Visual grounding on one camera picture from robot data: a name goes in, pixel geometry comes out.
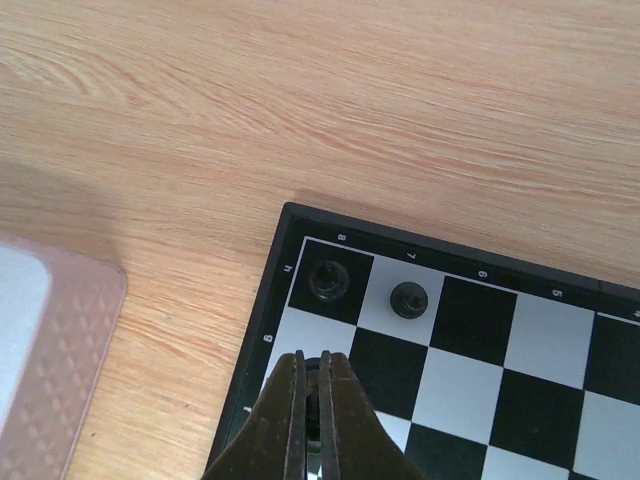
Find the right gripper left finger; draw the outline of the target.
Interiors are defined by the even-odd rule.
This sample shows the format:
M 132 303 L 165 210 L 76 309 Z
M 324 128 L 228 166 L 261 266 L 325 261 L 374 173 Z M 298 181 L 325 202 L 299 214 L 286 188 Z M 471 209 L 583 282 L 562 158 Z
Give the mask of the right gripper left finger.
M 243 427 L 203 477 L 306 477 L 306 364 L 302 351 L 279 358 Z

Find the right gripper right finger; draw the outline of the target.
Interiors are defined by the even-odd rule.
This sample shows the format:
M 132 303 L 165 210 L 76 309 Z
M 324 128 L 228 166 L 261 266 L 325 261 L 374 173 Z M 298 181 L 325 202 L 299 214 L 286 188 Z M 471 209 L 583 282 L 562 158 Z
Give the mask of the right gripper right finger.
M 324 351 L 319 364 L 324 479 L 421 479 L 386 433 L 347 357 Z

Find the black chess piece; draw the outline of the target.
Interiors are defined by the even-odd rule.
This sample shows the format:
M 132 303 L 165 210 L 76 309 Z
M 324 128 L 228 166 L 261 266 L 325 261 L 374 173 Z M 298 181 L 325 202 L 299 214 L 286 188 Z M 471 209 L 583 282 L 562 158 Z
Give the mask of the black chess piece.
M 314 357 L 306 359 L 305 368 L 307 452 L 319 454 L 321 451 L 319 407 L 320 358 Z
M 349 283 L 347 269 L 334 260 L 318 261 L 309 272 L 310 291 L 320 301 L 333 302 L 341 299 L 346 294 Z
M 428 295 L 425 289 L 415 282 L 402 282 L 391 292 L 390 306 L 401 318 L 416 319 L 428 307 Z

